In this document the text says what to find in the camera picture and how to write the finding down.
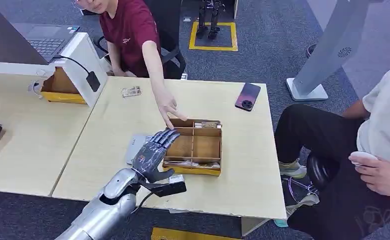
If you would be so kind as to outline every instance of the yellow tape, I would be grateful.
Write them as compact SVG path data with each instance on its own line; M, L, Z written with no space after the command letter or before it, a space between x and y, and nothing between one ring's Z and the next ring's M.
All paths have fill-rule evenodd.
M194 21L192 26L192 33L190 35L189 49L195 50L210 50L210 51L238 51L237 48L237 37L236 37L236 23L234 22L219 22L218 26L229 26L230 35L232 38L232 46L195 46L196 31L198 30L199 22Z
M83 97L79 94L74 93L61 93L61 92L50 92L42 91L40 94L48 101L51 102L60 102L60 103L69 103L69 104L86 104Z
M171 230L155 227L152 230L151 240L238 240L235 238L214 236L188 231Z
M200 175L213 175L213 176L219 176L221 171L220 170L212 170L208 168L185 168L185 167L163 167L164 171L167 171L168 169L174 169L174 172L176 174L200 174Z

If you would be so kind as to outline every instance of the wooden compartment box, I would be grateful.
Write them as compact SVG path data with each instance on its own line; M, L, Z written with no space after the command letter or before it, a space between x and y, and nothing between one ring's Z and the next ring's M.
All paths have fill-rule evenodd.
M164 170L176 173L219 176L221 173L221 123L216 120L172 119L181 134L168 149Z

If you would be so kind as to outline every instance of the chair armrest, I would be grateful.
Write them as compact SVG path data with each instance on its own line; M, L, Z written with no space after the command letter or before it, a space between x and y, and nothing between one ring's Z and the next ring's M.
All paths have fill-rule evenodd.
M104 53L108 54L108 51L101 46L101 41L103 39L105 39L104 36L95 36L93 37L93 44L95 44L95 46L101 49Z
M186 61L184 60L184 57L183 55L181 54L181 52L179 51L178 54L176 55L176 59L179 61L180 63L180 72L183 73L184 70L186 69Z
M162 64L172 60L173 58L175 58L180 52L180 48L179 46L176 46L176 48L173 49L173 51L167 53L166 55L164 56L161 56L161 62Z

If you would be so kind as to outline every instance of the laptop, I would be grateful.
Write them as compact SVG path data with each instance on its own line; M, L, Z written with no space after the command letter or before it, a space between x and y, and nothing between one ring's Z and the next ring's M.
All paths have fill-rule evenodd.
M16 23L0 13L0 63L48 65L79 26Z
M77 25L13 23L12 26L47 61L60 53L79 30Z

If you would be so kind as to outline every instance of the black pants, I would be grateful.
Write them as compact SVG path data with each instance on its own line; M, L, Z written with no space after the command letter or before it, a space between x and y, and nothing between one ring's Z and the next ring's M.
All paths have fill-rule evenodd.
M336 177L320 192L320 202L296 210L289 227L315 240L357 240L390 222L390 197L369 190L348 160L357 151L362 122L301 104L283 111L275 132L279 161L293 162L306 147L340 163Z

